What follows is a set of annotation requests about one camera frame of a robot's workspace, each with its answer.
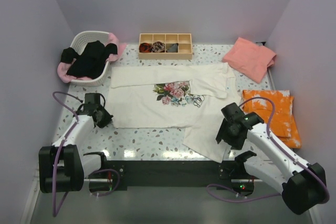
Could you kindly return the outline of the white floral print t-shirt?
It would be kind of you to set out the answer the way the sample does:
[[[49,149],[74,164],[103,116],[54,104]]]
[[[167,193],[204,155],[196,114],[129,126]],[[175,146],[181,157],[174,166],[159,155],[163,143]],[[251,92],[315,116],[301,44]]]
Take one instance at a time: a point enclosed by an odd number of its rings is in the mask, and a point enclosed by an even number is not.
[[[183,144],[220,163],[227,144],[216,136],[222,108],[239,103],[226,63],[199,66],[117,67],[106,103],[116,128],[183,128]]]

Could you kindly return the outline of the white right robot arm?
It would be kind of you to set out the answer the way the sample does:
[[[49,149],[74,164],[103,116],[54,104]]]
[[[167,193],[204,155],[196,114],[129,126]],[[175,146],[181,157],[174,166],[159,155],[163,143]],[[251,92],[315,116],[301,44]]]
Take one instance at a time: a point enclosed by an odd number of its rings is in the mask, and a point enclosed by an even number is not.
[[[330,199],[324,168],[310,164],[287,147],[271,132],[270,126],[255,112],[244,113],[231,103],[221,110],[224,119],[216,141],[242,150],[245,141],[256,145],[271,161],[263,161],[254,151],[244,151],[235,157],[234,173],[239,178],[252,175],[271,186],[286,206],[300,215]]]

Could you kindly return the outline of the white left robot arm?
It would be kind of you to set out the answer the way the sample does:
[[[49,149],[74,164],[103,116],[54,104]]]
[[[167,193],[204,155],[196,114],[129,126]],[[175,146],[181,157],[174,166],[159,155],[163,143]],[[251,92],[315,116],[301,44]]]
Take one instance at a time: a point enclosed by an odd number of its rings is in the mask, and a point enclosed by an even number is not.
[[[39,184],[43,193],[80,191],[91,173],[97,178],[108,174],[104,152],[79,153],[83,141],[95,129],[112,122],[101,93],[86,93],[70,126],[51,146],[39,150]]]

